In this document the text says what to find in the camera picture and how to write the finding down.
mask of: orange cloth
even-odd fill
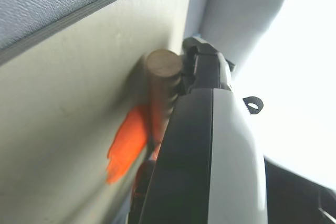
[[[147,105],[134,107],[119,127],[107,158],[107,183],[122,177],[136,160],[149,139],[149,114]]]

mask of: gray edge strip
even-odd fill
[[[18,56],[27,49],[35,46],[41,41],[49,38],[55,33],[67,28],[77,21],[89,16],[95,11],[113,3],[116,0],[97,0],[87,6],[84,6],[73,13],[65,16],[64,18],[55,21],[54,23],[42,28],[29,35],[26,38],[19,40],[18,42],[10,45],[9,47],[0,50],[0,66],[10,61],[14,57]]]

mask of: orange brush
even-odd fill
[[[119,127],[107,158],[107,183],[116,182],[136,160],[149,139],[148,105],[134,107]]]

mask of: black loop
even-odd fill
[[[243,98],[243,101],[245,102],[247,109],[252,115],[258,114],[264,107],[263,101],[258,97],[246,97]],[[250,103],[255,104],[258,108],[253,108],[249,105]]]

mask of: bright white light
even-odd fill
[[[285,0],[240,73],[266,156],[336,189],[336,0]]]

